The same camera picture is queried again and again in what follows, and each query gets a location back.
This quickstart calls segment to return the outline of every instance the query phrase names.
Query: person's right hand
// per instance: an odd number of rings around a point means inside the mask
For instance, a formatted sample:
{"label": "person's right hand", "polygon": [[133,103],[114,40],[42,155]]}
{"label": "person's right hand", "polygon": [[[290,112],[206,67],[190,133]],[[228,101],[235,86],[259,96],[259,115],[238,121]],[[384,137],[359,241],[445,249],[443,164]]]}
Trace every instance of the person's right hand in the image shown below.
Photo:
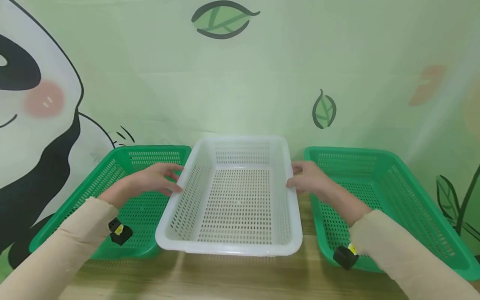
{"label": "person's right hand", "polygon": [[335,185],[313,161],[294,161],[292,168],[296,176],[288,179],[287,187],[296,187],[297,192],[320,193]]}

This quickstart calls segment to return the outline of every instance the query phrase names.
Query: plastic basket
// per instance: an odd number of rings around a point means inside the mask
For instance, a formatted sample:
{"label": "plastic basket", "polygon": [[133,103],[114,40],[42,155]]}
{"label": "plastic basket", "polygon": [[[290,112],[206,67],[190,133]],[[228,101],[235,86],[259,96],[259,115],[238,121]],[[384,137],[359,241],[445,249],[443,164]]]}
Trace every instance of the plastic basket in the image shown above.
{"label": "plastic basket", "polygon": [[[371,149],[309,147],[305,159],[314,161],[328,176],[373,209],[408,230],[433,254],[467,280],[480,277],[480,265],[445,220],[408,167],[395,154]],[[349,244],[345,222],[327,204],[311,195],[318,244],[328,262],[335,249]],[[354,268],[382,272],[368,256]]]}
{"label": "plastic basket", "polygon": [[158,245],[187,253],[281,256],[302,243],[287,141],[280,136],[195,144],[156,230]]}
{"label": "plastic basket", "polygon": [[[79,208],[90,196],[98,197],[117,180],[146,167],[162,162],[184,165],[190,154],[187,146],[124,146],[112,150],[75,190],[30,243],[33,252]],[[168,197],[157,192],[144,192],[130,199],[120,209],[118,219],[133,230],[133,236],[122,246],[107,238],[91,259],[149,258],[158,255],[155,229]]]}

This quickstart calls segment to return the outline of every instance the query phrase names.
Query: table surface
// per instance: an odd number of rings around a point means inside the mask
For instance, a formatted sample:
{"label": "table surface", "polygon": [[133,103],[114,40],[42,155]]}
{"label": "table surface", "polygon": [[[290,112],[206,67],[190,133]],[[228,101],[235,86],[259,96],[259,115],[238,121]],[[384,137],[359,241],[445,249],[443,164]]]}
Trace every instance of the table surface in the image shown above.
{"label": "table surface", "polygon": [[[256,258],[163,251],[146,261],[87,262],[61,300],[407,299],[385,274],[344,271],[321,256],[310,199],[299,196],[300,250]],[[480,290],[480,281],[472,285]]]}

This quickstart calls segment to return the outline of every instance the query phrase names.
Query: sleeve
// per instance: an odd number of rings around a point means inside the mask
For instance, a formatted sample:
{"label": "sleeve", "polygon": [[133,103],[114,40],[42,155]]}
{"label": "sleeve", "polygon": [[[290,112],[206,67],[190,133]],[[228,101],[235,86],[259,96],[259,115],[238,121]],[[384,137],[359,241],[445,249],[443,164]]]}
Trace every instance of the sleeve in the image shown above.
{"label": "sleeve", "polygon": [[350,229],[359,254],[370,256],[411,300],[479,300],[480,294],[408,231],[374,210]]}
{"label": "sleeve", "polygon": [[0,285],[0,299],[58,299],[80,267],[109,236],[118,210],[89,198]]}

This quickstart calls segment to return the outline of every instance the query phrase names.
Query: green plastic basket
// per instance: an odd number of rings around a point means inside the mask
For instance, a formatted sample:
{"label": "green plastic basket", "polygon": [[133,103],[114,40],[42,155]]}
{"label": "green plastic basket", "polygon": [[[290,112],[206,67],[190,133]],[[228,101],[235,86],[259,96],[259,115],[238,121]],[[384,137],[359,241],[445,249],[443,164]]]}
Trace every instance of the green plastic basket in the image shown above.
{"label": "green plastic basket", "polygon": [[[371,149],[309,147],[305,159],[314,161],[328,176],[372,209],[379,209],[408,230],[433,254],[466,280],[480,277],[480,265],[408,167],[395,154]],[[350,243],[348,227],[329,206],[311,195],[320,251],[338,265],[333,254]],[[382,272],[368,256],[354,268]]]}
{"label": "green plastic basket", "polygon": [[[124,146],[112,150],[82,182],[68,200],[50,218],[30,243],[30,252],[40,245],[90,196],[98,197],[117,180],[146,167],[162,162],[184,166],[190,154],[188,146],[154,145]],[[118,219],[133,230],[133,236],[122,246],[107,238],[91,259],[151,258],[160,248],[155,230],[169,197],[157,192],[144,192],[125,204]]]}

